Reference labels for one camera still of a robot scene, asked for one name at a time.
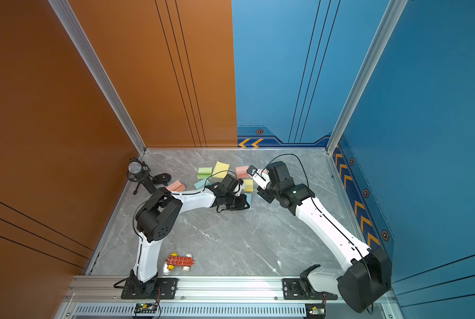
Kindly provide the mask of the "small yellow memo pad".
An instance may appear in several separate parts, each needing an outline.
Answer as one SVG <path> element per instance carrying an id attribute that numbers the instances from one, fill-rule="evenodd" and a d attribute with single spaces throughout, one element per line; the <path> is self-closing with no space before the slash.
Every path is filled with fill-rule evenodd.
<path id="1" fill-rule="evenodd" d="M 244 179 L 243 181 L 244 184 L 244 192 L 251 193 L 254 190 L 254 181 L 252 179 Z"/>

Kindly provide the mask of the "large yellow memo pad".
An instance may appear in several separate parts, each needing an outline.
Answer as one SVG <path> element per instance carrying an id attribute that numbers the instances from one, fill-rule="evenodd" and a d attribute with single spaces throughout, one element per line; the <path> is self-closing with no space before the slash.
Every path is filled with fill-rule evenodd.
<path id="1" fill-rule="evenodd" d="M 224 179 L 225 176 L 228 174 L 229 168 L 230 168 L 230 165 L 228 163 L 217 161 L 213 169 L 212 178 Z"/>

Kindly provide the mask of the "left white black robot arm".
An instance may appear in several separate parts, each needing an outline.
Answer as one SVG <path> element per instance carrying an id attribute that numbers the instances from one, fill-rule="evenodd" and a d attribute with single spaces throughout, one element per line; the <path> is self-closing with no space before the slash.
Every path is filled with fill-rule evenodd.
<path id="1" fill-rule="evenodd" d="M 156 288 L 158 260 L 164 238 L 173 230 L 181 213 L 221 206 L 226 211 L 249 209 L 244 194 L 245 182 L 227 175 L 221 182 L 191 192 L 156 190 L 136 212 L 136 234 L 139 237 L 136 263 L 128 278 L 141 293 L 151 294 Z"/>

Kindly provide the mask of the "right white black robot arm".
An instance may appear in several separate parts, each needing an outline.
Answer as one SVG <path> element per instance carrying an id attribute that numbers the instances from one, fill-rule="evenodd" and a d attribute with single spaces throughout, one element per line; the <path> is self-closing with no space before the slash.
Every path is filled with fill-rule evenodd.
<path id="1" fill-rule="evenodd" d="M 341 269 L 326 272 L 317 265 L 300 276 L 305 290 L 340 295 L 355 312 L 372 310 L 373 304 L 392 285 L 392 262 L 385 250 L 372 249 L 333 217 L 308 183 L 295 183 L 287 165 L 272 162 L 260 170 L 250 167 L 247 174 L 257 183 L 257 193 L 281 207 L 314 231 L 335 256 Z"/>

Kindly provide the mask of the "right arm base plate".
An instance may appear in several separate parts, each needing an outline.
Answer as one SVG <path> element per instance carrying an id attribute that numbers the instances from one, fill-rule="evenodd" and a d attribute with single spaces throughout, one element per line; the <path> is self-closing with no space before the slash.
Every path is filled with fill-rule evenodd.
<path id="1" fill-rule="evenodd" d="M 282 279 L 283 298 L 285 300 L 337 300 L 338 296 L 329 292 L 317 292 L 308 280 L 301 278 Z"/>

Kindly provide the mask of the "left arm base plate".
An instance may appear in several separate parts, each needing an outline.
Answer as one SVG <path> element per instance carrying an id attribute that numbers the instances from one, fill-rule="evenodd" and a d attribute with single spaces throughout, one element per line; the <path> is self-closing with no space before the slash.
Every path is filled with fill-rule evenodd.
<path id="1" fill-rule="evenodd" d="M 128 278 L 121 299 L 124 300 L 173 300 L 178 288 L 177 278 L 153 278 L 146 283 L 136 278 Z"/>

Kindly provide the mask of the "blue curved memo pad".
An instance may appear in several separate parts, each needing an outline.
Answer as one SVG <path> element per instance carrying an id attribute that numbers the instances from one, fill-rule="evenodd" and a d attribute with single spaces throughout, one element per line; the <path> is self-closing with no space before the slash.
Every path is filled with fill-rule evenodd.
<path id="1" fill-rule="evenodd" d="M 252 204 L 252 194 L 251 193 L 246 193 L 246 198 L 247 198 L 247 203 L 249 206 Z"/>

